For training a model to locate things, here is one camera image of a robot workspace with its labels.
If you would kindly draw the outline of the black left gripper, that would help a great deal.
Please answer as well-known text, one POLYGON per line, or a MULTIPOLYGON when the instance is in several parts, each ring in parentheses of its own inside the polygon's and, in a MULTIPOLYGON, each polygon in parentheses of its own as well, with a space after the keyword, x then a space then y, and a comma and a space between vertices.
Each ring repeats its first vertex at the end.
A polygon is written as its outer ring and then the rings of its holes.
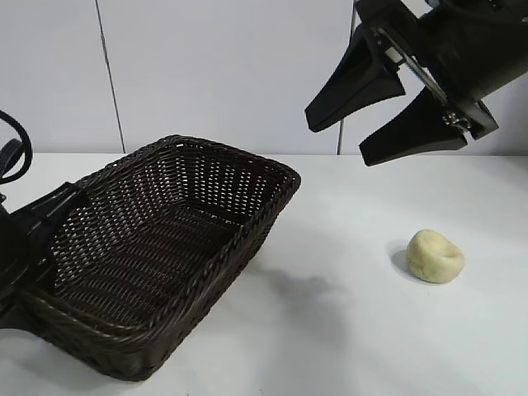
POLYGON ((38 285, 37 264, 68 217, 87 202, 84 191, 64 183, 19 210, 1 212, 1 329, 34 329, 21 292, 38 285))

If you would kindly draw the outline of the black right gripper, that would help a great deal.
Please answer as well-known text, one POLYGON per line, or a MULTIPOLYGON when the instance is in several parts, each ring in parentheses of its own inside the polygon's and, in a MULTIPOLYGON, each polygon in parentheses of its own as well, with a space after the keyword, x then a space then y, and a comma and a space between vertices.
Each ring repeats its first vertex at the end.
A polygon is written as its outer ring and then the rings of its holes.
POLYGON ((360 145, 367 166, 418 153, 460 150, 466 134, 498 128, 483 99, 527 72, 525 1, 432 1, 415 16, 401 1, 359 1, 362 21, 321 91, 305 108, 320 132, 405 90, 399 56, 424 88, 360 145))

